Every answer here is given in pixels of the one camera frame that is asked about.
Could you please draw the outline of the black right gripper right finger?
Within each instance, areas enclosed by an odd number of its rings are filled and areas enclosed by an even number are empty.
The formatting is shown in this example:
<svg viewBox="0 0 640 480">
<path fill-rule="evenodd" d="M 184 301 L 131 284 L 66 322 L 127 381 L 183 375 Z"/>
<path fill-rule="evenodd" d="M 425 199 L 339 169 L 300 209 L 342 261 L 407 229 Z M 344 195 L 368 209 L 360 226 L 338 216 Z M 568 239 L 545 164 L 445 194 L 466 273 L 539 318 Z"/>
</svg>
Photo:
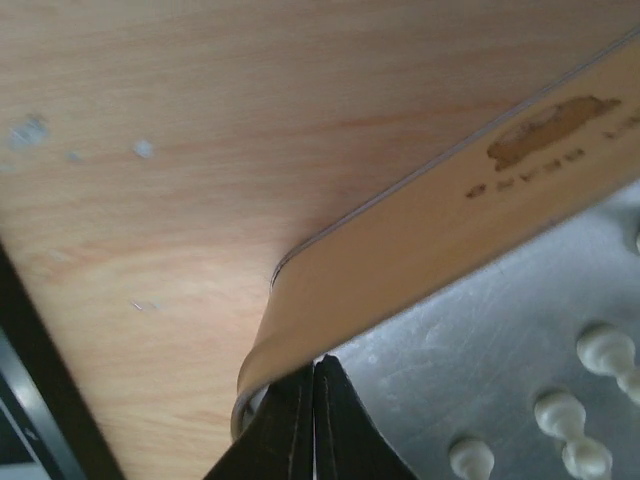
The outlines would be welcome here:
<svg viewBox="0 0 640 480">
<path fill-rule="evenodd" d="M 413 479 L 372 423 L 339 359 L 315 365 L 313 386 L 316 472 L 319 479 Z"/>
</svg>

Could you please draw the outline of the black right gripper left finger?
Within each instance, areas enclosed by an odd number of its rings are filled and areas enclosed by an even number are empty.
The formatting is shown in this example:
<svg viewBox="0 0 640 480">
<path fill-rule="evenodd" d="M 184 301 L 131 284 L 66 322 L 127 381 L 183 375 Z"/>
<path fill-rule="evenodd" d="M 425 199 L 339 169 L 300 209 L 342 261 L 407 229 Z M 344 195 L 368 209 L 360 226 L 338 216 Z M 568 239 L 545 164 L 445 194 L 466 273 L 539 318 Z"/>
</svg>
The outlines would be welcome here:
<svg viewBox="0 0 640 480">
<path fill-rule="evenodd" d="M 313 380 L 309 364 L 273 383 L 246 430 L 205 480 L 311 479 Z"/>
</svg>

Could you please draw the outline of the yellow metal tin box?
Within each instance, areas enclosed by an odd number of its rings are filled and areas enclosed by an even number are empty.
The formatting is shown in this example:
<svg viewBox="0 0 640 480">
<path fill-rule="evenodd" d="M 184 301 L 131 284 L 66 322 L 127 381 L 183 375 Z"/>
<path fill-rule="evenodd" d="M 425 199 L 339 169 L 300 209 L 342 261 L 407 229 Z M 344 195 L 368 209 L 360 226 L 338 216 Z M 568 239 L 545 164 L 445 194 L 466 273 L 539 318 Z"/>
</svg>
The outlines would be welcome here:
<svg viewBox="0 0 640 480">
<path fill-rule="evenodd" d="M 281 261 L 233 443 L 273 383 L 332 355 L 413 479 L 459 479 L 466 438 L 490 479 L 574 479 L 534 416 L 553 392 L 583 404 L 611 479 L 635 479 L 639 404 L 576 353 L 599 325 L 639 366 L 637 30 Z"/>
</svg>

